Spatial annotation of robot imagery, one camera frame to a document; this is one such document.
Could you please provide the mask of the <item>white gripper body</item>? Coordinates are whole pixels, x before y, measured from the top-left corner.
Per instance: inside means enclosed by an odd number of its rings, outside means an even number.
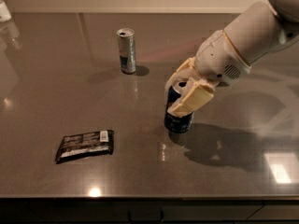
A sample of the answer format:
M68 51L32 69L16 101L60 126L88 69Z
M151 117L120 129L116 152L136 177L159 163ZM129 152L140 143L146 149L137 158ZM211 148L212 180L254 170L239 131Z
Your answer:
M195 67L202 77L220 86L235 84L251 70L223 30L216 31L200 46Z

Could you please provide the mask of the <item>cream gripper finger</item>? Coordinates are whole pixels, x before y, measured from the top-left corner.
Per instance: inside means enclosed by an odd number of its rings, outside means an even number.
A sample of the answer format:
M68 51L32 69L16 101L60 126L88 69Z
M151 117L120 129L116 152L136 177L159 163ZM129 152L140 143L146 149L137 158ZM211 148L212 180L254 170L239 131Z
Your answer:
M205 79L190 78L181 96L170 106L170 114L185 117L207 104L215 95L215 85Z
M187 86L183 91L182 97L179 99L180 103L186 105L194 105L197 100L197 86L198 76L194 67L195 58L188 58L176 72L166 81L165 84L165 101L167 102L167 93L172 84L176 81L185 79Z

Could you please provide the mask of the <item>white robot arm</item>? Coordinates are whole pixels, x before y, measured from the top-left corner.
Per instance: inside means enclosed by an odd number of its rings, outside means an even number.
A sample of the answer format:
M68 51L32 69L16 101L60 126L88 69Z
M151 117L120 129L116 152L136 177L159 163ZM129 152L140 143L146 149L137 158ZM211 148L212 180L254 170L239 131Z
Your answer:
M256 2L215 32L168 79L169 88L184 81L181 96L167 108L184 117L208 103L218 86L230 86L249 74L264 55L298 41L299 0Z

